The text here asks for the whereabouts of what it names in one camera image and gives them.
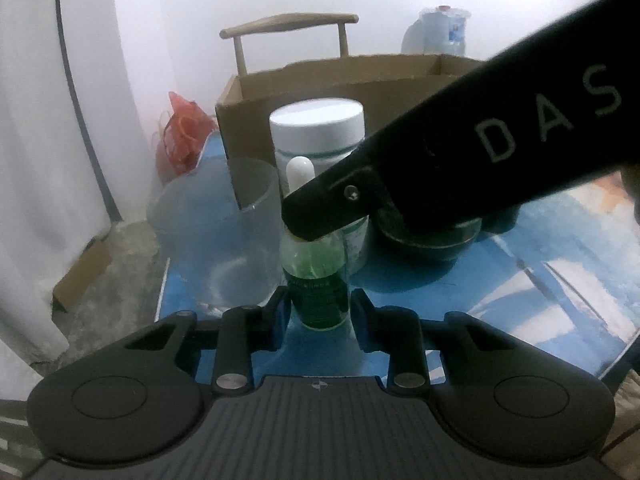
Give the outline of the white supplement bottle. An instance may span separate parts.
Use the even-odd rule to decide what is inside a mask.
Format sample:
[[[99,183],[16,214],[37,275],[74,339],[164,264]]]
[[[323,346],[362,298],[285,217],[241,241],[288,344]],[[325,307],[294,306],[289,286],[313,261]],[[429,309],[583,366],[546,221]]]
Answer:
[[[304,156],[314,164],[314,173],[322,174],[340,162],[363,141],[363,106],[343,98],[298,101],[274,110],[269,115],[274,159],[281,193],[291,193],[286,176],[288,162]]]

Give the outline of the white curtain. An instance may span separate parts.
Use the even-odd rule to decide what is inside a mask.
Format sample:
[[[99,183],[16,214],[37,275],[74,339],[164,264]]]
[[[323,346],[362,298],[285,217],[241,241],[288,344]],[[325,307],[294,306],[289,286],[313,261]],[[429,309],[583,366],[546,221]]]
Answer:
[[[155,185],[116,0],[1,0],[1,339],[21,359],[66,351],[54,286]]]

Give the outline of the brown cardboard box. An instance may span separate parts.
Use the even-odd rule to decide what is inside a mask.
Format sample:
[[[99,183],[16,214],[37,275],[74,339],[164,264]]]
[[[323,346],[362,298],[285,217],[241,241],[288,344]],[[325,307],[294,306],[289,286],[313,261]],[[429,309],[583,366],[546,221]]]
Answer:
[[[222,143],[230,159],[260,159],[283,170],[288,156],[277,155],[269,121],[278,108],[313,99],[354,100],[363,106],[363,133],[370,136],[481,65],[449,54],[384,54],[234,76],[216,104]]]

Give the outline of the clear plastic cup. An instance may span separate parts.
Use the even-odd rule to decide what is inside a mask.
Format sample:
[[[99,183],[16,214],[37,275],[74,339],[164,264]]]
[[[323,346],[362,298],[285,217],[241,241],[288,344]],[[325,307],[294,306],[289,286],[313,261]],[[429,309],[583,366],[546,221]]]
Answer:
[[[198,304],[265,304],[283,281],[281,190],[268,162],[205,159],[164,188],[148,221]]]

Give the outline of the blue water jug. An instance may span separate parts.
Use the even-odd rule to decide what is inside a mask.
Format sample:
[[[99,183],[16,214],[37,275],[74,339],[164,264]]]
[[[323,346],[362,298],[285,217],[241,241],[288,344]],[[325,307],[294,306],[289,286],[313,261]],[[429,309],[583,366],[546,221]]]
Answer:
[[[448,54],[465,57],[468,10],[452,6],[423,9],[408,27],[400,47],[401,54]]]

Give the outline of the green dropper bottle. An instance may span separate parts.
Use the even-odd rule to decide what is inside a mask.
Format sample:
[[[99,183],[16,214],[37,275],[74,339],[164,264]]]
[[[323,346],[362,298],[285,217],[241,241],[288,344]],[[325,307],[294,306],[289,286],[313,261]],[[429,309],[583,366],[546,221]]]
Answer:
[[[300,322],[311,330],[333,330],[345,322],[347,255],[341,232],[306,242],[285,228],[280,260]]]

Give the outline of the green round cosmetic jar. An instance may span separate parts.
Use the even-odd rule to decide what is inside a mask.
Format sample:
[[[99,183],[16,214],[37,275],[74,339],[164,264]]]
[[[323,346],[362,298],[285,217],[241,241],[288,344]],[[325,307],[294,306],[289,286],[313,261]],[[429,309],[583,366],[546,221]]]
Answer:
[[[437,224],[430,218],[400,218],[393,208],[371,214],[373,245],[390,260],[419,266],[454,261],[475,242],[482,219],[457,224]]]

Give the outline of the red plastic bag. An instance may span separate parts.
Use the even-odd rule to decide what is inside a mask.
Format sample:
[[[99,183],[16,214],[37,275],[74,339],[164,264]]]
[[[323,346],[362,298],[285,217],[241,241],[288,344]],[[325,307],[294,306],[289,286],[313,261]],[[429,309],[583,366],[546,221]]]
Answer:
[[[168,92],[171,106],[168,119],[158,123],[155,167],[160,184],[187,174],[198,164],[209,136],[218,131],[218,122],[197,102],[175,91]]]

